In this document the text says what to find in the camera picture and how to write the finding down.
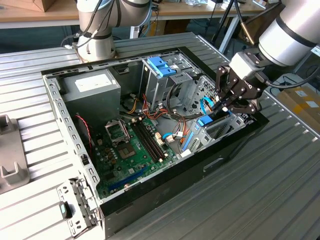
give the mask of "blue plastic clip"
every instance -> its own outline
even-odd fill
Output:
[[[162,60],[161,57],[155,56],[148,58],[147,62],[160,75],[160,77],[167,77],[176,74],[177,72],[171,69],[168,64]]]
[[[204,125],[207,125],[211,123],[213,120],[208,115],[202,116],[197,120],[197,123],[203,127]]]

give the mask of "metal workbench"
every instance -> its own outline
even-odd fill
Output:
[[[188,47],[212,69],[227,61],[193,33],[116,42],[123,57],[178,46]],[[55,188],[77,170],[40,70],[79,63],[73,50],[60,47],[0,55],[0,115],[18,119],[31,174],[29,184],[0,195],[0,240],[71,238]],[[315,240],[320,235],[320,142],[270,95],[264,94],[261,104],[270,123],[234,160],[110,239]],[[104,237],[95,227],[79,239]]]

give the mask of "metal bracket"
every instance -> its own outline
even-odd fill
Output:
[[[67,221],[74,238],[79,237],[101,220],[95,197],[83,175],[64,182],[57,188],[57,192],[64,203],[61,205],[63,206],[62,216]]]
[[[18,122],[0,116],[0,194],[27,184],[30,180]]]

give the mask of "motherboard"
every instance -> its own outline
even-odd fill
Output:
[[[150,119],[114,120],[105,128],[105,134],[93,139],[95,169],[100,176],[96,189],[100,199],[128,188],[177,160]]]

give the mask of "ram slot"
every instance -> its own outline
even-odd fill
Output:
[[[139,128],[142,130],[143,134],[150,140],[151,144],[153,145],[153,148],[156,150],[157,155],[159,158],[164,159],[165,155],[162,152],[162,150],[159,148],[158,144],[155,142],[155,140],[150,136],[149,132],[147,131],[146,127],[141,123],[139,125]]]
[[[141,131],[138,128],[138,126],[137,125],[133,125],[132,129],[135,132],[135,134],[137,135],[137,137],[139,138],[139,140],[141,141],[141,143],[144,146],[144,148],[146,149],[146,151],[151,156],[153,162],[157,163],[159,161],[159,158],[157,157],[157,154],[153,151],[153,148],[152,148],[151,144],[148,143],[148,141],[143,136],[143,134],[141,133]]]

